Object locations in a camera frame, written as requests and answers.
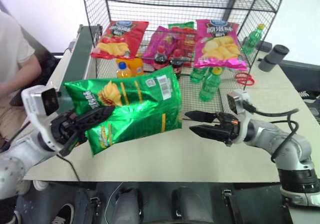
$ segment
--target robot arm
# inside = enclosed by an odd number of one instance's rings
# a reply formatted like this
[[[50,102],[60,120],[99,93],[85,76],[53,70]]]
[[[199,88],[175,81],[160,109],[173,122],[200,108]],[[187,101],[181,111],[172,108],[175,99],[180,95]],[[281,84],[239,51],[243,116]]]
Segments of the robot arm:
[[[23,90],[22,98],[35,130],[0,154],[0,199],[16,195],[17,184],[34,165],[58,153],[67,156],[77,143],[86,142],[85,131],[105,121],[115,109],[107,106],[81,116],[73,110],[57,115],[56,91],[45,86]]]
[[[309,142],[303,136],[286,133],[272,123],[251,119],[252,113],[246,110],[246,105],[250,104],[246,92],[231,92],[228,102],[237,118],[223,112],[191,111],[186,116],[192,120],[211,123],[218,119],[220,125],[199,125],[190,129],[201,137],[222,141],[227,146],[244,142],[248,146],[264,149],[273,157],[272,161],[278,169],[285,201],[320,207],[320,183],[311,161]]]

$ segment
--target barcode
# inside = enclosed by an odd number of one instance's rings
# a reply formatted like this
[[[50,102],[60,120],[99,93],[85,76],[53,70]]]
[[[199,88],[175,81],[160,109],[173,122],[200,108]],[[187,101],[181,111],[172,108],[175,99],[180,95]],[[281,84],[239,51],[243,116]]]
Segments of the barcode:
[[[160,84],[163,100],[171,98],[171,91],[168,85],[167,77],[165,75],[162,75],[160,77],[157,77],[157,80]]]

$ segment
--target red bottle cap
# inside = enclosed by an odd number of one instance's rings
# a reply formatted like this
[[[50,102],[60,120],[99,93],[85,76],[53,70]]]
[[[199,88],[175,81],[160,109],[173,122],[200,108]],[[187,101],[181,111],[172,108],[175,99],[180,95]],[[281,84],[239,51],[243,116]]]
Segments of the red bottle cap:
[[[179,49],[175,50],[174,53],[173,53],[173,56],[176,57],[176,58],[181,57],[182,56],[182,51],[179,50]]]
[[[164,54],[165,52],[166,52],[165,47],[163,47],[163,46],[159,46],[159,47],[158,47],[158,53]]]

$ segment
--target white shirt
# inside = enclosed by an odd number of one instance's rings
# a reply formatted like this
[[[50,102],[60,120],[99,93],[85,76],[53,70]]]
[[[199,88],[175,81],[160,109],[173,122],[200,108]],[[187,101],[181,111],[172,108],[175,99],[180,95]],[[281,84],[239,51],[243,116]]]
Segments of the white shirt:
[[[24,39],[21,28],[9,15],[0,12],[0,84],[10,80],[35,50]]]

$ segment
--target green soda bottle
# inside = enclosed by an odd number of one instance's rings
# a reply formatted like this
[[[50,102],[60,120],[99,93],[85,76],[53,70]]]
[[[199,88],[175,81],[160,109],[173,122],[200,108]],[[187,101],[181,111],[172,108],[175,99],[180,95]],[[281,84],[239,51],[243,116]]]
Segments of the green soda bottle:
[[[246,42],[244,43],[242,47],[242,51],[246,54],[249,55],[251,54],[254,49],[256,44],[260,41],[262,37],[262,30],[265,28],[263,24],[259,24],[255,31],[252,31],[249,34],[249,37],[247,38]]]
[[[203,79],[207,69],[208,67],[202,69],[193,68],[192,73],[190,74],[190,81],[192,83],[199,83]]]
[[[223,71],[222,67],[214,67],[204,79],[199,98],[202,101],[210,101],[213,99],[220,85],[220,75]]]

